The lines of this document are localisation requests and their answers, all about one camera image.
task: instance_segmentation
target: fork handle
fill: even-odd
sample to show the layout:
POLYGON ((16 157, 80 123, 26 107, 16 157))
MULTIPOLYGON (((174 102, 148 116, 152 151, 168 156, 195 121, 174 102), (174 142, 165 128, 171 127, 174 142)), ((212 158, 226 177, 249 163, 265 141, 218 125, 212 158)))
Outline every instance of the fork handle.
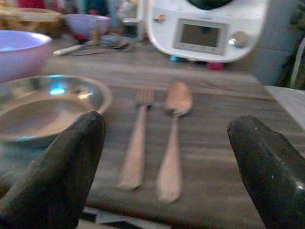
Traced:
POLYGON ((169 141, 156 183, 158 199, 165 203, 175 201, 182 191, 178 139, 178 117, 174 116, 169 141))
POLYGON ((118 187, 124 190, 137 188, 143 180, 146 113, 147 106, 141 105, 119 177, 118 187))

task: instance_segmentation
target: purple bowl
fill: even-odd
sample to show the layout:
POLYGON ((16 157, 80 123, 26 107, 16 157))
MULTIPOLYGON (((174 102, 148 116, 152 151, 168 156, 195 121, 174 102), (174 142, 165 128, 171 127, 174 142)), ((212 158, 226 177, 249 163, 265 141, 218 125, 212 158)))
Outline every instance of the purple bowl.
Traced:
POLYGON ((91 27, 92 27, 92 19, 97 17, 97 23, 101 29, 101 33, 105 34, 111 23, 111 19, 104 16, 96 16, 89 14, 66 14, 66 22, 70 28, 70 30, 74 34, 81 34, 85 36, 86 39, 90 40, 91 35, 91 27))
POLYGON ((0 30, 0 83, 39 74, 51 41, 39 33, 0 30))

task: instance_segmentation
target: wooden countertop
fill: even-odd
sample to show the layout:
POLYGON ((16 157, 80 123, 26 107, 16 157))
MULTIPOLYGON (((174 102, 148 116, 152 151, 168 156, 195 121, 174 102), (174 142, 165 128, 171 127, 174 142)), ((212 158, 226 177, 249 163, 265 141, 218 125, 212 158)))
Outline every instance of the wooden countertop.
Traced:
MULTIPOLYGON (((54 48, 63 46, 54 43, 54 48)), ((304 152, 305 133, 256 78, 245 72, 207 71, 194 63, 170 62, 151 45, 136 52, 53 57, 44 74, 78 74, 105 82, 114 101, 105 113, 104 151, 87 204, 180 228, 264 228, 240 178, 226 128, 240 115, 253 115, 284 134, 304 152), (157 201, 155 181, 165 152, 170 118, 162 110, 175 80, 194 93, 194 108, 179 121, 183 193, 176 202, 157 201), (116 182, 136 115, 137 88, 153 83, 156 102, 148 113, 144 183, 121 191, 116 182)), ((9 188, 41 152, 0 146, 0 184, 9 188)))

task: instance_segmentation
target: display screen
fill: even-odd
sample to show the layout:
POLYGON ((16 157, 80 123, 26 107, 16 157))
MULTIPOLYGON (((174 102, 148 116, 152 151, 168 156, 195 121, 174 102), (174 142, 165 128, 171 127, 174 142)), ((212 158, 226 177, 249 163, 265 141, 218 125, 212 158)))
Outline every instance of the display screen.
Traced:
POLYGON ((220 29, 198 25, 183 25, 182 43, 217 47, 220 29))

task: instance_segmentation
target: stainless steel plate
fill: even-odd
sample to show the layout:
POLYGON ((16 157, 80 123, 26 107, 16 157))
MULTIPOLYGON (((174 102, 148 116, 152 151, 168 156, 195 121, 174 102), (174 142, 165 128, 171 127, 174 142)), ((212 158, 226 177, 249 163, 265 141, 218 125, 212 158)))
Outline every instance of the stainless steel plate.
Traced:
POLYGON ((44 146, 81 114, 102 114, 112 93, 80 76, 47 75, 0 84, 0 141, 44 146))

